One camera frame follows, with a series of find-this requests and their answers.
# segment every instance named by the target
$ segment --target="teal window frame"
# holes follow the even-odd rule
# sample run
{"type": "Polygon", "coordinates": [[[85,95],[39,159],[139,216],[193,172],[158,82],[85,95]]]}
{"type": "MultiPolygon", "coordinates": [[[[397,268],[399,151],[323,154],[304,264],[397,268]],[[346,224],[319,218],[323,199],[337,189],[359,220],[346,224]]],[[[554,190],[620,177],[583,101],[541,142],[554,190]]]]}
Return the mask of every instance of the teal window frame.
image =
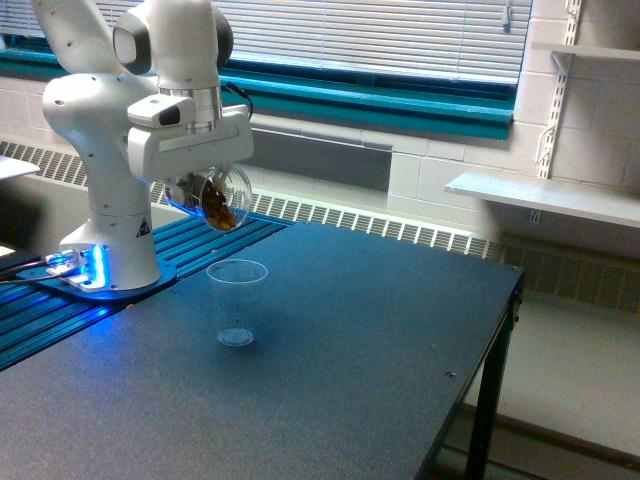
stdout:
{"type": "MultiPolygon", "coordinates": [[[[45,41],[8,36],[0,74],[50,79],[67,75],[45,41]]],[[[326,121],[507,140],[516,86],[438,81],[357,72],[231,62],[221,72],[251,95],[258,110],[326,121]]],[[[233,93],[224,100],[237,103],[233,93]]]]}

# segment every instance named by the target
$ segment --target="wall shelf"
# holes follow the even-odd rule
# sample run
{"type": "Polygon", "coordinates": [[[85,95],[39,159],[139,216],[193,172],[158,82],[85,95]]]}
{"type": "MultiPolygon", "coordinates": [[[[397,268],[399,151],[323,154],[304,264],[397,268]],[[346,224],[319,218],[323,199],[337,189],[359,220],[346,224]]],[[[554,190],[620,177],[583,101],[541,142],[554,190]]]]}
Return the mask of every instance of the wall shelf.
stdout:
{"type": "Polygon", "coordinates": [[[640,62],[640,50],[622,50],[619,48],[588,47],[581,45],[561,45],[543,42],[534,42],[533,48],[536,50],[548,50],[556,54],[575,55],[583,58],[640,62]]]}
{"type": "Polygon", "coordinates": [[[28,175],[39,171],[40,169],[32,163],[0,155],[0,180],[28,175]]]}
{"type": "Polygon", "coordinates": [[[449,193],[640,228],[640,194],[517,173],[468,171],[449,193]]]}

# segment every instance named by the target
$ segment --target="clear plastic cup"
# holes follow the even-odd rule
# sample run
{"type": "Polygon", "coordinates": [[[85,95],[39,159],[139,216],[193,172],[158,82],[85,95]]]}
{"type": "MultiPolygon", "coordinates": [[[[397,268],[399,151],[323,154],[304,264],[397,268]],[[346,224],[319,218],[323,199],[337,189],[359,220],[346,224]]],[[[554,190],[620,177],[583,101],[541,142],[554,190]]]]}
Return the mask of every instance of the clear plastic cup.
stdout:
{"type": "Polygon", "coordinates": [[[207,268],[220,343],[244,347],[255,340],[253,325],[268,275],[264,265],[252,260],[223,260],[207,268]]]}

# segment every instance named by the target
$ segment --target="black cable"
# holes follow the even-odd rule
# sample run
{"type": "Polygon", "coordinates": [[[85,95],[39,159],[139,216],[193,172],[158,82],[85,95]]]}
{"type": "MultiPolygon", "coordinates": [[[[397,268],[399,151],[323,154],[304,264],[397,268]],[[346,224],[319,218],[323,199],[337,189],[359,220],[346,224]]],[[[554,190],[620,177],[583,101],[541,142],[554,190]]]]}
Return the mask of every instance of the black cable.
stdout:
{"type": "Polygon", "coordinates": [[[247,93],[247,91],[231,82],[227,82],[227,84],[224,86],[224,89],[229,92],[233,92],[236,95],[239,95],[249,103],[249,120],[251,120],[251,117],[253,117],[253,100],[251,100],[251,96],[247,93]]]}
{"type": "Polygon", "coordinates": [[[22,265],[18,265],[17,267],[7,268],[6,270],[2,270],[0,272],[0,277],[6,277],[7,275],[12,275],[15,273],[19,273],[23,270],[28,270],[29,268],[42,267],[44,266],[44,260],[37,260],[35,262],[23,263],[22,265]]]}

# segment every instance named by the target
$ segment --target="window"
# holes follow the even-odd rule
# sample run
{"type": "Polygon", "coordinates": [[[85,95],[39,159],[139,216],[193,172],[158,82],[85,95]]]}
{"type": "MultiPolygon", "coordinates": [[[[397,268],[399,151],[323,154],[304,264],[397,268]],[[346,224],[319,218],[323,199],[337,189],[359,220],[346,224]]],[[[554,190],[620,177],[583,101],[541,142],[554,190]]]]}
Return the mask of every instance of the window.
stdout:
{"type": "MultiPolygon", "coordinates": [[[[98,1],[111,24],[136,3],[98,1]]],[[[257,106],[506,136],[531,0],[213,3],[236,38],[223,74],[257,106]]],[[[42,36],[31,2],[0,0],[0,31],[42,36]]]]}

